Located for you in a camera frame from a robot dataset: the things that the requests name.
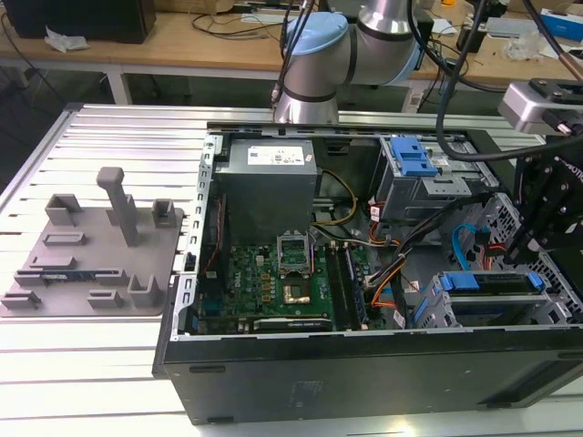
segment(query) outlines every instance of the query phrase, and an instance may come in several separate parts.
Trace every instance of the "slotted aluminum surface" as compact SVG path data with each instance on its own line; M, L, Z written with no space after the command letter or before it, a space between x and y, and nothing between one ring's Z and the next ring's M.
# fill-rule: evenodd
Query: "slotted aluminum surface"
M61 116L0 197L0 290L8 289L44 227L53 193L74 193L84 206L106 205L95 187L102 166L124 168L125 190L138 206L173 198L189 214L206 123L220 120L268 122L270 114L85 106ZM343 113L341 121L431 127L435 117ZM498 117L449 117L447 125L486 129L501 148L540 144ZM181 239L179 249L184 245ZM158 332L159 318L0 320L0 435L583 435L583 381L525 410L195 428L171 383L151 377Z

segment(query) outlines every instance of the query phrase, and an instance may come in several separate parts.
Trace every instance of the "power supply label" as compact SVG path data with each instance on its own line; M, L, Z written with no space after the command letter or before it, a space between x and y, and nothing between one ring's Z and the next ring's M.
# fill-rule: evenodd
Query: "power supply label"
M250 166L303 166L301 147L257 147L251 146L247 152Z

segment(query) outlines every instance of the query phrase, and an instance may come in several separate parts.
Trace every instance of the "workbench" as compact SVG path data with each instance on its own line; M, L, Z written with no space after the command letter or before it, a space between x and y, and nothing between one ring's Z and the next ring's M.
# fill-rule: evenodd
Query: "workbench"
M434 16L446 18L453 25L461 25L466 14L473 11L472 6L463 0L452 7L438 3L432 11ZM522 14L508 16L527 18ZM231 19L230 15L221 16L217 21ZM199 22L200 25L209 23L204 20ZM212 30L228 32L257 26L257 23L235 21L228 25L215 25ZM276 37L279 37L280 31L278 26L270 28L271 34ZM88 41L89 49L65 54L54 50L44 40L19 38L14 29L9 29L9 32L24 55L38 68L105 73L118 105L131 104L126 74L275 80L281 67L279 44L274 38L232 41L205 35L192 28L188 14L158 13L154 29L141 45ZM457 35L441 36L440 39L449 46L455 46ZM512 62L504 58L502 47L505 43L506 40L486 37L480 52L468 57L469 70L465 77L479 83L500 85L532 77L571 78L568 71L554 59ZM455 54L447 55L456 58ZM27 67L5 36L0 37L0 66ZM409 88L403 112L417 111L424 91L436 74L436 66L426 57L421 68L399 85ZM459 89L472 88L460 86Z
M435 116L342 112L351 125L423 128ZM107 205L95 185L102 166L122 167L138 207L172 198L191 214L208 122L267 122L267 109L84 106L65 111L0 197L0 290L26 260L54 193L82 207ZM540 144L500 117L451 116L446 127L485 129L503 149ZM184 229L189 225L185 219ZM186 237L179 240L180 269ZM193 428L170 381L151 376L160 317L0 320L0 435L438 437L583 430L583 381L539 404L461 412ZM577 433L560 435L581 435Z

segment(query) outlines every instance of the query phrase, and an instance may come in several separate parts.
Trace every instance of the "gray 3d-printed holder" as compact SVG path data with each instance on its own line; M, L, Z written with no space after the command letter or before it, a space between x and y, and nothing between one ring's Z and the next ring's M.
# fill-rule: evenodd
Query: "gray 3d-printed holder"
M49 222L0 297L0 317L151 316L162 312L184 213L170 199L136 208L121 168L97 184L112 208L81 208L55 194Z

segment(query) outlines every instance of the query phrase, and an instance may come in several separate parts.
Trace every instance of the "wooden table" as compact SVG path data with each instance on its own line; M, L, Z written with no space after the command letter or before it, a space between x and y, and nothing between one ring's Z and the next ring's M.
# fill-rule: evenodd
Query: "wooden table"
M465 14L472 12L472 7L460 0L454 7L436 5L433 12L449 19L454 25L460 25ZM230 16L222 16L218 21L226 22L230 19ZM208 25L210 21L205 20L209 19L201 19L199 23ZM212 30L226 32L257 25L233 22L215 25ZM278 26L272 27L270 31L273 36L279 37ZM274 38L266 36L264 39L247 41L220 39L193 29L187 14L158 13L154 30L141 45L89 41L89 49L66 54L52 49L43 40L19 38L14 29L9 32L16 45L38 68L107 74L115 101L119 105L131 104L125 77L128 73L275 79L281 67L279 44ZM445 44L454 46L457 36L442 36L441 39ZM470 56L466 77L489 84L507 84L531 77L570 78L567 70L553 59L525 62L505 59L502 54L505 43L487 37L480 52ZM5 36L0 37L0 65L26 67ZM401 84L409 87L404 112L416 112L423 93L436 73L436 66L427 58L421 69L413 72L410 80Z

